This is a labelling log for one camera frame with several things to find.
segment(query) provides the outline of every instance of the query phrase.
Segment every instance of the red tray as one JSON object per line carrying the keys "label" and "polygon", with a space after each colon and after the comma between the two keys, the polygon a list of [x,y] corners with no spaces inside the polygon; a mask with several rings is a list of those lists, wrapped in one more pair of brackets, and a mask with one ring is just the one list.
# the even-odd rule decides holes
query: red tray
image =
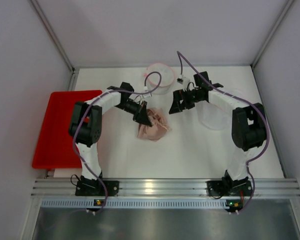
{"label": "red tray", "polygon": [[91,91],[53,92],[46,107],[32,167],[35,169],[81,168],[72,149],[68,128],[76,102],[90,100],[102,93]]}

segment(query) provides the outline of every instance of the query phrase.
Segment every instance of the gray wall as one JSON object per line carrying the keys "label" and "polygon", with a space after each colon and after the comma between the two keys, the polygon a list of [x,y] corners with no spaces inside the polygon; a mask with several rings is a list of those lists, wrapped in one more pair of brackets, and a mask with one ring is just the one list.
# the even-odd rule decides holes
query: gray wall
{"label": "gray wall", "polygon": [[286,172],[300,184],[300,0],[278,29],[255,75]]}
{"label": "gray wall", "polygon": [[249,65],[286,0],[38,0],[75,67]]}
{"label": "gray wall", "polygon": [[23,227],[32,157],[50,93],[70,73],[26,0],[0,0],[0,239]]}

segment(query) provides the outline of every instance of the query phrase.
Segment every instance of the crumpled cloth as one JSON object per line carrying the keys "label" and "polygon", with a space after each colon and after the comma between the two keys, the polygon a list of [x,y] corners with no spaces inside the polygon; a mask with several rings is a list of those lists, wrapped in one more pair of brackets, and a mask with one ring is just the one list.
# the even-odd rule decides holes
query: crumpled cloth
{"label": "crumpled cloth", "polygon": [[148,117],[152,123],[152,126],[139,125],[139,139],[149,139],[151,141],[158,141],[162,138],[171,128],[168,125],[168,121],[164,116],[162,109],[148,108],[146,110]]}

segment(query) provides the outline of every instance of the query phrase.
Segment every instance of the gray floor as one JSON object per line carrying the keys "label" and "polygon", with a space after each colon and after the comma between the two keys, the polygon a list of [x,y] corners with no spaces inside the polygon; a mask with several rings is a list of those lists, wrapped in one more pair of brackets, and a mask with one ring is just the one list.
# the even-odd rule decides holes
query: gray floor
{"label": "gray floor", "polygon": [[288,200],[254,200],[239,216],[219,209],[105,209],[96,216],[84,210],[72,211],[42,208],[33,239],[300,239]]}

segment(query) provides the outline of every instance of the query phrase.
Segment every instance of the white container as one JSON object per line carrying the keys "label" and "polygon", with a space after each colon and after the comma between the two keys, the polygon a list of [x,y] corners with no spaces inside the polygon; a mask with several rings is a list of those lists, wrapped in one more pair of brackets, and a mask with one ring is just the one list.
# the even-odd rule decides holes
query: white container
{"label": "white container", "polygon": [[[223,91],[243,98],[238,89],[222,89]],[[200,101],[195,104],[199,122],[212,130],[222,130],[232,125],[232,117],[214,104]]]}
{"label": "white container", "polygon": [[[153,92],[153,94],[163,95],[171,91],[172,86],[176,82],[176,74],[174,70],[166,64],[154,63],[146,68],[146,77],[151,72],[159,72],[162,76],[160,86]],[[146,81],[148,90],[154,89],[159,83],[158,74],[152,74]]]}

